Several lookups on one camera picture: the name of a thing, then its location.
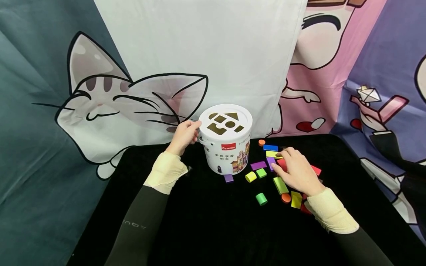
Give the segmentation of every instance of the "white bucket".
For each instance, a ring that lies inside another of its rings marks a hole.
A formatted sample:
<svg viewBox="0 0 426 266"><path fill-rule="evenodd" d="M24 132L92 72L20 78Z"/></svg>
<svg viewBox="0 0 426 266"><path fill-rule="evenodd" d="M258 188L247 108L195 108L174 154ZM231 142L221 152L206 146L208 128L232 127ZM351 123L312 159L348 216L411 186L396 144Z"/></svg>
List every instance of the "white bucket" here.
<svg viewBox="0 0 426 266"><path fill-rule="evenodd" d="M218 174L238 174L247 165L253 118L235 104L219 104L200 115L199 142L207 163Z"/></svg>

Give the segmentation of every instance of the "bucket handle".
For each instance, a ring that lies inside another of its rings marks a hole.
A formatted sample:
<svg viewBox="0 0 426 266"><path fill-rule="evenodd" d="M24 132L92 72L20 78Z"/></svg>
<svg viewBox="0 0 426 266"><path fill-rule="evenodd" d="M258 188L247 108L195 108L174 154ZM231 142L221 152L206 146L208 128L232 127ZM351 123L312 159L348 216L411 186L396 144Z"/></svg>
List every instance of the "bucket handle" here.
<svg viewBox="0 0 426 266"><path fill-rule="evenodd" d="M201 131L198 131L197 142L201 143L204 146L213 146L214 142L201 140Z"/></svg>

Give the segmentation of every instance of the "bucket lid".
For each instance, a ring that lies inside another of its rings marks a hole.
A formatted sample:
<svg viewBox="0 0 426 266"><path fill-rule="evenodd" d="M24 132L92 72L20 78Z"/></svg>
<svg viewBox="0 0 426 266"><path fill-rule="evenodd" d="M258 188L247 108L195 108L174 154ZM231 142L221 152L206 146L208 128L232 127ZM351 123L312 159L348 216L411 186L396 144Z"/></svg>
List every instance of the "bucket lid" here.
<svg viewBox="0 0 426 266"><path fill-rule="evenodd" d="M253 124L253 118L246 108L228 103L205 110L200 115L200 121L202 136L217 140L239 138L249 132Z"/></svg>

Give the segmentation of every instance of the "cat face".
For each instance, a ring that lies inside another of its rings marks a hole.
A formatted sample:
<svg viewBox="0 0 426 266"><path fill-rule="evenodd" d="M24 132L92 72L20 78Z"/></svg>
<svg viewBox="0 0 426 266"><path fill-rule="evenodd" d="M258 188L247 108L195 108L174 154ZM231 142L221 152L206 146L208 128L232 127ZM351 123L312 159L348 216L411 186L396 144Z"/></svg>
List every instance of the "cat face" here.
<svg viewBox="0 0 426 266"><path fill-rule="evenodd" d="M133 82L84 34L72 46L69 69L70 97L56 121L95 164L115 166L111 159L130 146L169 142L207 91L207 76L197 74L158 74Z"/></svg>
<svg viewBox="0 0 426 266"><path fill-rule="evenodd" d="M354 10L346 5L308 7L291 64L318 69L331 62Z"/></svg>

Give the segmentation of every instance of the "red logo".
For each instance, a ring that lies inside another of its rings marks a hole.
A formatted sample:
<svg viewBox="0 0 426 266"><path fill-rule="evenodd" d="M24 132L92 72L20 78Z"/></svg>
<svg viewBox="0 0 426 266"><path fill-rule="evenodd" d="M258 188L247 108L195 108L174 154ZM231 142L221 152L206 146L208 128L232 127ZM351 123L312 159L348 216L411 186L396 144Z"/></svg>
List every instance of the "red logo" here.
<svg viewBox="0 0 426 266"><path fill-rule="evenodd" d="M222 144L222 151L235 150L236 143Z"/></svg>

